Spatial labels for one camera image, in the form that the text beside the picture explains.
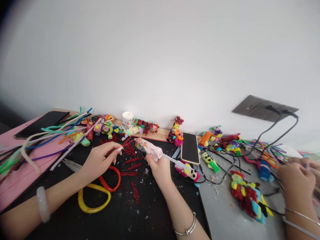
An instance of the white wall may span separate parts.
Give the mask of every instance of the white wall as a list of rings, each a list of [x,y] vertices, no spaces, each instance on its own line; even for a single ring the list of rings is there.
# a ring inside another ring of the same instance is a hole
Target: white wall
[[[23,1],[1,36],[0,101],[26,120],[81,105],[252,139],[272,123],[231,112],[252,94],[300,108],[281,142],[319,152],[319,26],[318,0]]]

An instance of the black table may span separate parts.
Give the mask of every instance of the black table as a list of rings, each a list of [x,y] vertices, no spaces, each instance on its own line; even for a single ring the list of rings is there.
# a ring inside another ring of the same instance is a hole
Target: black table
[[[116,136],[122,144],[122,136]],[[92,147],[99,145],[100,139],[107,139],[107,135],[94,136],[89,147],[76,146],[66,158],[83,165]],[[177,149],[174,144],[168,142],[155,140],[150,142],[161,147],[169,156],[172,156]],[[137,156],[144,155],[136,147],[134,149],[137,151]],[[120,172],[139,162],[141,166],[138,168],[137,176],[121,176],[120,186],[111,193],[111,201],[105,209],[95,214],[84,213],[78,206],[78,194],[74,194],[51,215],[48,223],[40,224],[27,239],[176,239],[165,199],[152,176],[150,166],[146,160],[141,159],[123,164],[126,159],[134,157],[122,152],[123,155],[118,155],[115,166]],[[146,169],[149,169],[149,174],[144,173]],[[54,171],[46,171],[41,175],[6,211],[33,197],[38,187],[44,186],[48,189],[72,173],[72,170],[61,162]],[[171,173],[180,175],[174,169],[173,163],[171,163]],[[103,177],[110,187],[117,184],[118,178],[114,171],[107,170]],[[191,210],[197,214],[204,230],[210,235],[198,188],[176,177],[172,177],[172,180]],[[134,198],[131,182],[136,184],[140,197],[139,204]],[[93,183],[101,185],[98,179]],[[105,193],[91,188],[85,188],[83,195],[89,207],[100,206],[107,200]]]

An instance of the hand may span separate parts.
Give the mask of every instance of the hand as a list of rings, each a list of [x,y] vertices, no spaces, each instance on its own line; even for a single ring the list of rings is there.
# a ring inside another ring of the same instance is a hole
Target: hand
[[[173,183],[170,172],[170,160],[161,157],[158,162],[155,162],[151,155],[147,155],[146,160],[151,167],[154,179],[161,191],[169,187],[169,185]]]
[[[287,198],[306,197],[311,200],[316,178],[309,170],[295,162],[281,166],[277,175]]]
[[[122,149],[123,147],[115,142],[108,142],[93,148],[79,171],[79,176],[84,184],[88,185],[104,174],[111,162],[115,164],[117,155],[121,154]]]
[[[290,163],[296,162],[301,164],[305,169],[308,169],[316,176],[316,185],[320,187],[320,163],[311,160],[310,158],[297,158],[293,157],[289,159]]]

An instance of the wrist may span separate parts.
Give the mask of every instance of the wrist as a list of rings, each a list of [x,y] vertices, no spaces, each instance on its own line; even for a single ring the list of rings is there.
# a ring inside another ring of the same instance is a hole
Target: wrist
[[[285,204],[286,208],[298,211],[305,206],[312,206],[312,196],[294,192],[286,193]]]
[[[88,180],[83,177],[83,175],[81,174],[81,172],[75,172],[74,174],[71,175],[74,178],[76,187],[80,190],[81,188],[84,188],[85,186],[87,186],[90,182],[88,182]]]
[[[172,189],[176,188],[176,185],[173,183],[172,179],[168,179],[167,181],[162,181],[160,184],[158,184],[162,194],[166,194],[168,192],[171,192]]]

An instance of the table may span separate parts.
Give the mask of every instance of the table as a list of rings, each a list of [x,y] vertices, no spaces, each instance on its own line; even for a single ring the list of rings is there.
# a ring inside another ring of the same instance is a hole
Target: table
[[[230,167],[223,158],[208,151],[208,154],[225,170]],[[233,161],[231,156],[224,155],[230,161]],[[260,191],[262,194],[272,193],[277,188],[275,182],[268,183],[258,177],[258,171],[254,164],[247,163],[240,158],[241,168],[251,173],[249,176],[243,173],[249,182],[259,182],[261,184]],[[207,164],[201,160],[203,172],[208,179],[211,179],[213,171],[207,167]],[[220,170],[218,179],[219,182],[224,172]],[[231,177],[226,176],[226,179],[221,185],[213,185],[205,182],[200,184],[199,193],[205,209],[206,217],[209,224],[209,229],[212,239],[261,239],[261,240],[282,240],[285,239],[285,225],[281,217],[274,214],[274,217],[268,216],[266,218],[266,225],[258,223],[253,218],[249,217],[236,198],[231,195]],[[265,197],[269,207],[274,210],[284,213],[284,198],[281,193]]]
[[[76,146],[67,158],[83,165],[91,148],[99,144],[99,139],[107,139],[107,135],[94,136],[89,147]],[[150,142],[161,147],[163,152],[169,156],[172,156],[177,149],[174,144],[168,142],[155,140],[150,140]],[[126,171],[131,166],[131,164],[128,164],[129,166],[121,164],[126,158],[130,159],[124,152],[122,157],[118,155],[116,167],[120,172]],[[101,212],[95,214],[82,212],[78,206],[78,194],[74,194],[51,215],[48,223],[40,224],[27,239],[176,239],[165,199],[152,176],[151,169],[145,160],[138,162],[142,163],[138,175],[122,176],[119,188],[111,193],[109,205]],[[171,168],[172,173],[179,174],[173,164]],[[149,174],[144,174],[145,169],[149,169]],[[38,187],[44,186],[47,189],[72,173],[64,163],[61,163],[52,172],[46,171],[7,210],[33,197]],[[117,184],[117,177],[113,171],[108,170],[103,177],[111,187]],[[209,235],[204,209],[197,193],[198,188],[178,178],[173,177],[172,179],[192,211],[196,212],[199,222]],[[134,199],[131,182],[136,184],[140,204],[137,204]],[[101,185],[99,180],[93,183]],[[89,207],[100,206],[107,199],[106,194],[91,188],[85,188],[83,195]]]

